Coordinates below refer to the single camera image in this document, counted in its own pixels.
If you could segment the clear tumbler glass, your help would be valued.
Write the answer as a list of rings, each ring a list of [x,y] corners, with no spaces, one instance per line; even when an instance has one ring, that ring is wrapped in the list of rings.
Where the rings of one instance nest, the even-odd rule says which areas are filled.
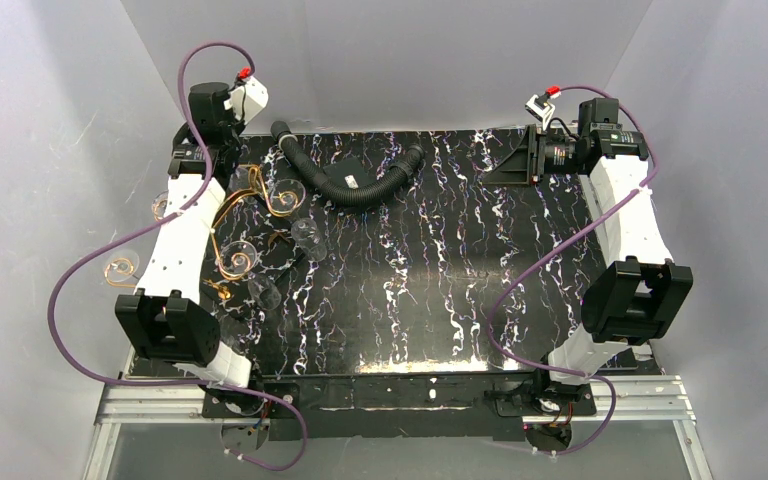
[[[304,215],[306,189],[302,182],[280,179],[268,191],[272,211],[291,222],[290,233],[296,245],[311,262],[327,257],[327,246],[317,223]]]

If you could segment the clear stemmed wine glass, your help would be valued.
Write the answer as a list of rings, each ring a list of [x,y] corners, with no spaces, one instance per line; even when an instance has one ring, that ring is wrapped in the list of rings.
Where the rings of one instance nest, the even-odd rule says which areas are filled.
[[[131,249],[113,251],[105,261],[103,276],[113,287],[135,288],[139,277],[140,257]]]

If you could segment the tall clear flute front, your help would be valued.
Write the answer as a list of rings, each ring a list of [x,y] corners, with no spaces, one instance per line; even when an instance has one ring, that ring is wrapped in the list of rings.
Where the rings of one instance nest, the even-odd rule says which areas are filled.
[[[271,311],[279,307],[281,294],[267,275],[251,273],[248,276],[247,286],[250,297],[262,310]]]

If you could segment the tall clear flute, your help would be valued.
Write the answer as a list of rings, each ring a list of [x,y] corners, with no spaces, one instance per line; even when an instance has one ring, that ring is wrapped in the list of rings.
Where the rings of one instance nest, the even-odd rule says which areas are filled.
[[[261,169],[259,165],[241,164],[232,174],[228,193],[233,196],[258,195],[261,190]]]
[[[251,273],[248,276],[247,286],[250,297],[262,310],[271,311],[279,307],[281,294],[267,275]]]

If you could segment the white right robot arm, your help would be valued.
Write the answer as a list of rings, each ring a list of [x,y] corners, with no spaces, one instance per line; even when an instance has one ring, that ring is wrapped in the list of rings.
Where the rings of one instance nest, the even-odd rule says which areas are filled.
[[[662,338],[694,279],[690,267],[676,263],[660,234],[649,187],[658,165],[641,132],[592,123],[580,133],[572,153],[553,152],[540,158],[546,172],[583,167],[600,214],[527,268],[506,290],[512,292],[591,232],[597,234],[606,269],[583,296],[578,326],[544,362],[505,349],[492,327],[487,334],[504,357],[547,373],[552,382],[578,386],[621,352]]]

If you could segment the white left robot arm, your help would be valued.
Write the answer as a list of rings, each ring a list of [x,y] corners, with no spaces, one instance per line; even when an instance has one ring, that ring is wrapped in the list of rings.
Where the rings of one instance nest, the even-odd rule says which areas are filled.
[[[239,135],[265,108],[268,92],[249,77],[233,86],[197,84],[188,101],[213,170],[183,125],[173,138],[164,223],[134,293],[118,296],[115,315],[139,357],[245,388],[252,364],[222,341],[219,321],[200,304],[201,279],[213,222],[241,156]]]

